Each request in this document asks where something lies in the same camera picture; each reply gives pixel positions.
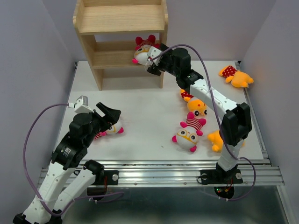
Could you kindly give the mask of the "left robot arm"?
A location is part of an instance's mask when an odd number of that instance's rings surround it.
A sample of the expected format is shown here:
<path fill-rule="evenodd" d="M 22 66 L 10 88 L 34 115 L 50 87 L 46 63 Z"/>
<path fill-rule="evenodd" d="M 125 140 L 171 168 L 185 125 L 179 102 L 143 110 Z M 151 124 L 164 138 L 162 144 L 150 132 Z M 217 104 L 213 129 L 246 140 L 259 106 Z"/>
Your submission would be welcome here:
<path fill-rule="evenodd" d="M 76 115 L 69 124 L 69 131 L 51 155 L 48 171 L 40 188 L 33 184 L 26 161 L 23 161 L 25 176 L 35 192 L 35 197 L 24 212 L 15 215 L 14 224 L 60 224 L 71 205 L 83 198 L 83 191 L 93 183 L 103 181 L 104 166 L 89 160 L 75 180 L 67 187 L 64 186 L 87 155 L 87 149 L 96 135 L 116 124 L 121 111 L 98 103 L 96 106 L 104 113 L 100 116 L 82 98 L 75 103 L 65 103 L 64 106 L 72 108 Z"/>

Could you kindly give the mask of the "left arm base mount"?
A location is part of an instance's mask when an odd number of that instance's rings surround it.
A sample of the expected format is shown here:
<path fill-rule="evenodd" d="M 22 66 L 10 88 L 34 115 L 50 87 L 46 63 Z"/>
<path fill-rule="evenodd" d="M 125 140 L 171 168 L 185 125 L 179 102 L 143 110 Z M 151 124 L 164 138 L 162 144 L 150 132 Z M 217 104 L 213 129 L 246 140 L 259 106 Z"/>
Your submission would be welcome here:
<path fill-rule="evenodd" d="M 105 170 L 104 174 L 100 178 L 96 178 L 96 181 L 87 188 L 88 196 L 105 195 L 108 190 L 108 186 L 116 186 L 119 182 L 118 170 Z"/>

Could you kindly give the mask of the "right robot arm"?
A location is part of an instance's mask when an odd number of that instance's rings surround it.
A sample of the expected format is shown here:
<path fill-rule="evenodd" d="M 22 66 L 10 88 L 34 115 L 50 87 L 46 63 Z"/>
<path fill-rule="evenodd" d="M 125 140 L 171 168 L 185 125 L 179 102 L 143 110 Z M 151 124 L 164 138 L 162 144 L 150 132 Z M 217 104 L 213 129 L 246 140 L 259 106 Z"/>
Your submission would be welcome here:
<path fill-rule="evenodd" d="M 201 99 L 215 113 L 224 149 L 214 169 L 201 170 L 198 182 L 203 185 L 242 183 L 238 160 L 241 146 L 252 130 L 250 106 L 228 99 L 211 86 L 208 75 L 203 77 L 193 70 L 187 48 L 186 44 L 150 47 L 146 71 L 157 76 L 162 72 L 173 75 L 180 88 Z"/>

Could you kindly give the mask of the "white pink striped plush toy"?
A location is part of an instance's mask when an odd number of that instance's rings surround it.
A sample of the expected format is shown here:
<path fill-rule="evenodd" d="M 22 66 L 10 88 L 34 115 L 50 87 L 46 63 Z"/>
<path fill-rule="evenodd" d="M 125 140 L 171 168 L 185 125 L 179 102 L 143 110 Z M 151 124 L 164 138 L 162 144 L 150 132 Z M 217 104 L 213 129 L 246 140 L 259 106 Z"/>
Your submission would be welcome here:
<path fill-rule="evenodd" d="M 123 125 L 122 125 L 122 121 L 121 120 L 118 120 L 114 125 L 112 125 L 109 129 L 107 129 L 106 131 L 104 132 L 99 132 L 94 140 L 97 140 L 101 137 L 105 137 L 107 135 L 115 135 L 115 134 L 121 134 L 121 133 L 124 133 L 124 128 L 123 128 Z"/>

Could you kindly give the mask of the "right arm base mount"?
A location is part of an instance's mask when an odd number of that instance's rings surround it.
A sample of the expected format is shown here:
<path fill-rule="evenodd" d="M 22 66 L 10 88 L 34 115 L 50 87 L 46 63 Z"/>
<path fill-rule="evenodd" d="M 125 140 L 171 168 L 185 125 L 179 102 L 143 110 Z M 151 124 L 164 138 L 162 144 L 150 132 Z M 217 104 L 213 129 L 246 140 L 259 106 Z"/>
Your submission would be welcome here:
<path fill-rule="evenodd" d="M 200 171 L 197 182 L 202 185 L 214 185 L 214 192 L 220 199 L 230 200 L 235 193 L 234 184 L 242 184 L 243 179 L 239 169 L 231 173 L 205 169 Z"/>

